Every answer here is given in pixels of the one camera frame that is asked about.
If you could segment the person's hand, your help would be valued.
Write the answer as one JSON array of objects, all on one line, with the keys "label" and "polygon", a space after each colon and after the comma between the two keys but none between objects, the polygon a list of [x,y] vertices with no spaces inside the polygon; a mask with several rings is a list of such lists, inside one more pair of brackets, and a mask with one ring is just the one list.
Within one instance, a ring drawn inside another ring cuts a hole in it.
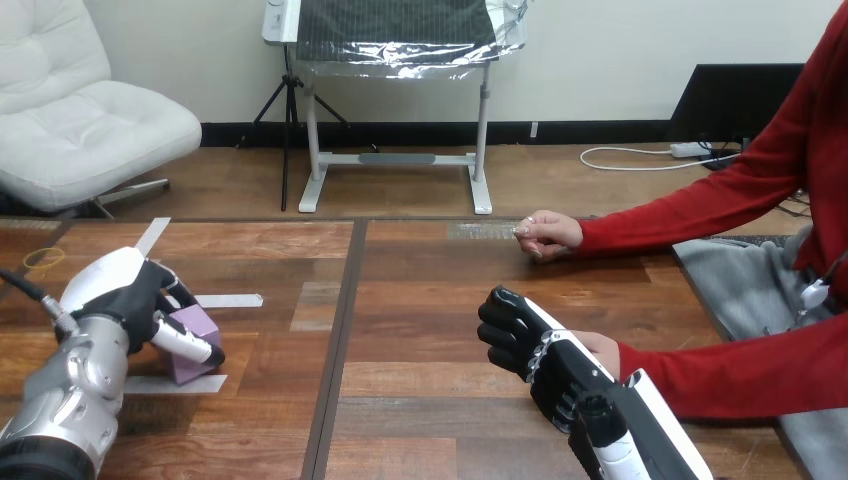
[{"label": "person's hand", "polygon": [[521,250],[540,263],[575,253],[584,239],[576,219],[550,210],[537,210],[522,219],[513,235]]},{"label": "person's hand", "polygon": [[615,340],[595,332],[574,330],[573,334],[616,381],[621,379],[620,351]]}]

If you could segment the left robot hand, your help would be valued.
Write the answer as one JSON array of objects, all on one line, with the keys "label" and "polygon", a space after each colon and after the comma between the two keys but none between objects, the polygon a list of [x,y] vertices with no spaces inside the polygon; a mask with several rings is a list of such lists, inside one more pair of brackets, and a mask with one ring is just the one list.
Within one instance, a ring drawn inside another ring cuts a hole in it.
[{"label": "left robot hand", "polygon": [[151,343],[171,354],[211,368],[226,359],[223,349],[193,334],[178,321],[177,307],[198,301],[170,268],[135,247],[122,247],[89,264],[65,288],[59,305],[74,317],[101,314],[128,335],[130,351]]}]

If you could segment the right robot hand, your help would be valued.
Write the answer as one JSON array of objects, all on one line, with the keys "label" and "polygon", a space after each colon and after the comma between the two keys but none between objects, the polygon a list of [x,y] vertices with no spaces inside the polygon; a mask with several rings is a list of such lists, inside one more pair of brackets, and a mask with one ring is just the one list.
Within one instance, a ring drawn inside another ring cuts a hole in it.
[{"label": "right robot hand", "polygon": [[478,315],[490,362],[529,384],[589,478],[712,478],[645,370],[616,379],[573,331],[504,286],[491,290]]}]

